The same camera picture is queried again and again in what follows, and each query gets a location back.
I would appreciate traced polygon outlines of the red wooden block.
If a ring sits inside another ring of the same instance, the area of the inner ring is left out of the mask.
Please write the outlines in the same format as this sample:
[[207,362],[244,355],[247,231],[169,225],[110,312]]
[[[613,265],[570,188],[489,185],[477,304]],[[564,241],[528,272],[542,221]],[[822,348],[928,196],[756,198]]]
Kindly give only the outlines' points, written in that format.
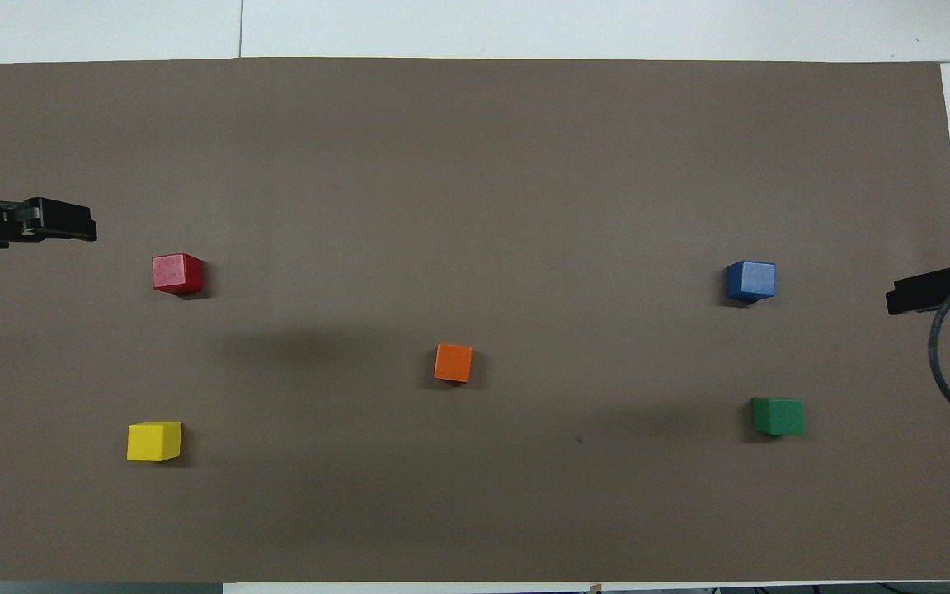
[[155,256],[152,264],[152,285],[158,292],[171,295],[193,295],[205,287],[204,261],[189,253],[166,253]]

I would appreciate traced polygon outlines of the blue wooden block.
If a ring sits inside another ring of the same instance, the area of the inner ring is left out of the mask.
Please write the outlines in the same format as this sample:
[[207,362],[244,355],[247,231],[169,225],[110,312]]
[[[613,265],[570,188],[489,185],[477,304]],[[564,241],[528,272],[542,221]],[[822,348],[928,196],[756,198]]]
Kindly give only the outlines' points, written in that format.
[[742,260],[727,268],[725,296],[742,302],[773,298],[777,290],[777,266],[769,261]]

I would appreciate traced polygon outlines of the green wooden block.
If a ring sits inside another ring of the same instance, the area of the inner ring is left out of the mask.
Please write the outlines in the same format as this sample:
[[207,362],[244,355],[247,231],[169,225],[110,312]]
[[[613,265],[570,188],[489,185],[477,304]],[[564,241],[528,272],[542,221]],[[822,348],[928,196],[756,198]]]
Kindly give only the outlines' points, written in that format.
[[753,426],[761,435],[802,436],[806,433],[806,407],[800,399],[754,398]]

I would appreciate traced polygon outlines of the yellow wooden block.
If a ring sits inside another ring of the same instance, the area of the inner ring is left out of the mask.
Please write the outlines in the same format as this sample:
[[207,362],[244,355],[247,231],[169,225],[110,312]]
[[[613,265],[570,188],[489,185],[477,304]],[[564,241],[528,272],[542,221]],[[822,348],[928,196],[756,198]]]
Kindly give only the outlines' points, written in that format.
[[181,422],[136,422],[127,429],[129,462],[159,463],[181,456]]

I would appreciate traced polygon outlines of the orange wooden block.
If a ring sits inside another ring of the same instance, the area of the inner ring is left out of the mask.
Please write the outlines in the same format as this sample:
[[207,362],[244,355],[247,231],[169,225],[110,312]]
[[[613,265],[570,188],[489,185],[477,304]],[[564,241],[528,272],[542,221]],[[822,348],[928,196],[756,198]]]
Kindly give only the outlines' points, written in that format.
[[471,379],[474,349],[458,343],[438,343],[435,351],[435,380],[463,384]]

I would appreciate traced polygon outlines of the brown paper table mat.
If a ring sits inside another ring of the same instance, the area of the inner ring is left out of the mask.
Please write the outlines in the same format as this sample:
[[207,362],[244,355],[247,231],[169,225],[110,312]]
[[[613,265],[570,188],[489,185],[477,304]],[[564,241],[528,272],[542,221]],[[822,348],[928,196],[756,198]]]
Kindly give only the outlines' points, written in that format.
[[938,65],[0,64],[41,195],[99,238],[0,249],[0,582],[950,579]]

